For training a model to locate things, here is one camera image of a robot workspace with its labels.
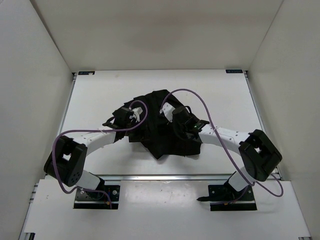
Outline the black pleated skirt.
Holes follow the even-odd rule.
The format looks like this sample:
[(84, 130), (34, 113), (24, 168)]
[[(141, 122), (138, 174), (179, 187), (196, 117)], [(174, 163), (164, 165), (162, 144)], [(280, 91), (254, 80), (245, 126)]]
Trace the black pleated skirt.
[(161, 104), (168, 94), (167, 89), (162, 89), (135, 97), (134, 100), (140, 100), (147, 106), (147, 118), (134, 130), (126, 133), (117, 132), (115, 140), (128, 137), (130, 143), (141, 143), (157, 160), (164, 155), (193, 156), (200, 154), (201, 143), (178, 137), (173, 124), (160, 114)]

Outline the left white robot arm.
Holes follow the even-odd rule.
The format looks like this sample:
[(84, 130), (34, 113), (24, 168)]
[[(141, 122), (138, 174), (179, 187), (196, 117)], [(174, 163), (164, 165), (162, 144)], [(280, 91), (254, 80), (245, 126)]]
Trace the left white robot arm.
[(59, 136), (44, 164), (44, 172), (58, 180), (61, 186), (81, 188), (93, 199), (101, 198), (105, 193), (105, 181), (84, 170), (86, 157), (139, 128), (147, 116), (146, 106), (121, 107), (96, 130), (76, 130), (76, 133), (82, 133), (76, 138), (65, 134)]

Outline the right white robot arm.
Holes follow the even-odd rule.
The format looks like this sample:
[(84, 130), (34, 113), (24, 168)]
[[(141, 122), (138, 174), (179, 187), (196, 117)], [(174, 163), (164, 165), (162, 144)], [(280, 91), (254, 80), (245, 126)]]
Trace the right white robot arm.
[(266, 181), (283, 159), (262, 130), (240, 132), (214, 127), (209, 121), (198, 119), (187, 106), (173, 107), (167, 102), (161, 107), (160, 113), (183, 140), (221, 146), (240, 155), (243, 167), (232, 174), (224, 187), (224, 195), (229, 200), (240, 197), (247, 186)]

